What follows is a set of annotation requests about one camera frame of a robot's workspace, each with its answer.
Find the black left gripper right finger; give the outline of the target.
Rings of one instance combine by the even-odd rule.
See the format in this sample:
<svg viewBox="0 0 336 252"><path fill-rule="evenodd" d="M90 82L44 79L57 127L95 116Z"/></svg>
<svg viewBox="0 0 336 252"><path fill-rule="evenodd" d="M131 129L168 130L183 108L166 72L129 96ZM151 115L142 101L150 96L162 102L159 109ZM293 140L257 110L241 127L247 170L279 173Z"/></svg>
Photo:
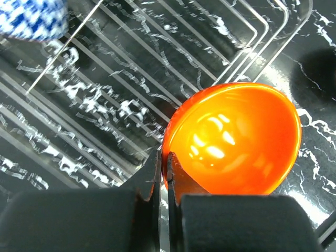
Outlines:
<svg viewBox="0 0 336 252"><path fill-rule="evenodd" d="M294 198L212 195L175 153L166 168L171 251L322 251Z"/></svg>

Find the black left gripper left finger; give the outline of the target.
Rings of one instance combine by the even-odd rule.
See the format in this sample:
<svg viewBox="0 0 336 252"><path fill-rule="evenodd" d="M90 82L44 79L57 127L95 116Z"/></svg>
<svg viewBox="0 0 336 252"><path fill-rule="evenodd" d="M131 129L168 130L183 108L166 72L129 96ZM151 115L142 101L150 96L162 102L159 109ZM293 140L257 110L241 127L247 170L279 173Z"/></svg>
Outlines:
<svg viewBox="0 0 336 252"><path fill-rule="evenodd" d="M161 153L119 187L17 194L1 251L159 251Z"/></svg>

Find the orange glossy bowl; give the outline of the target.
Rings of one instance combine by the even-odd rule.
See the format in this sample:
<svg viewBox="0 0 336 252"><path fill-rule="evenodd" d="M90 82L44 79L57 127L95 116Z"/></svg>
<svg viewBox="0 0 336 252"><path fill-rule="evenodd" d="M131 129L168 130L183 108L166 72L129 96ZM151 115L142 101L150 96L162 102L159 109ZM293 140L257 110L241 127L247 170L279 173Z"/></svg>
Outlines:
<svg viewBox="0 0 336 252"><path fill-rule="evenodd" d="M162 143L162 172L174 153L201 187L219 195L269 195L300 149L301 121L285 94L262 83L224 83L174 112Z"/></svg>

